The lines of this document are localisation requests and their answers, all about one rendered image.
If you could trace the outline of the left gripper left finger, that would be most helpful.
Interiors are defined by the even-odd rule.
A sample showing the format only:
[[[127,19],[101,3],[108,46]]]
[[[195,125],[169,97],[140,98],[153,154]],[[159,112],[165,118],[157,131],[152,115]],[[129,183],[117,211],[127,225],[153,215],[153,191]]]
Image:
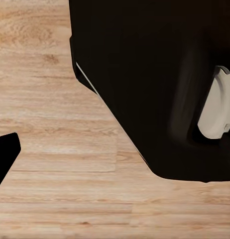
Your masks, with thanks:
[[[0,184],[21,151],[16,132],[0,136]]]

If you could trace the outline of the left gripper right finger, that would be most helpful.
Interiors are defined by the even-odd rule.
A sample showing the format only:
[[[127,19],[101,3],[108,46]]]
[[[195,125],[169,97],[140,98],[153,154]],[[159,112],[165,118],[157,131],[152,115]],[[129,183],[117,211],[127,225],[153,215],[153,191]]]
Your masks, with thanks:
[[[228,164],[230,165],[230,133],[224,132],[221,137],[219,146],[221,154],[224,156]]]

